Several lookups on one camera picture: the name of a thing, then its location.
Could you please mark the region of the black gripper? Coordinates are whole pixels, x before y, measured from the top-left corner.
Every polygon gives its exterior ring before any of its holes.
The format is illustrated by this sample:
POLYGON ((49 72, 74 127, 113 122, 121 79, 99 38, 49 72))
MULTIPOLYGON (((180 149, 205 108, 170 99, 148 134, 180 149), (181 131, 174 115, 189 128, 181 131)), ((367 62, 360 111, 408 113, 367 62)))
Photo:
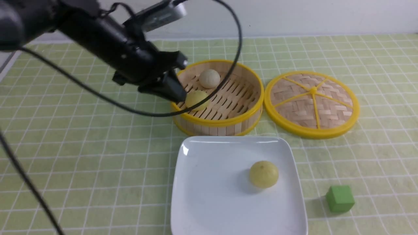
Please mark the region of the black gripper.
POLYGON ((140 93, 155 95, 174 103, 183 102, 187 92, 174 69, 184 70, 188 59, 182 52, 163 52, 151 42, 141 49, 128 39, 112 39, 113 53, 119 53, 113 82, 138 86, 140 93))

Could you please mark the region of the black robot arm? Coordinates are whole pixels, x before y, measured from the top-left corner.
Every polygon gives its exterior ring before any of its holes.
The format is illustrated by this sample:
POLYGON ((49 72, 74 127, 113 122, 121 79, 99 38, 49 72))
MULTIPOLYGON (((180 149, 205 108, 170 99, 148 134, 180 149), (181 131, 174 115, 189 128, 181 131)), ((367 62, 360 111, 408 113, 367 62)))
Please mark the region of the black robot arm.
POLYGON ((2 0, 1 51, 11 52, 37 37, 59 31, 115 70, 113 81, 132 84, 138 91, 172 102, 182 102, 186 91, 175 69, 185 69, 181 52, 163 52, 145 33, 184 16, 183 7, 163 0, 118 23, 97 0, 2 0))

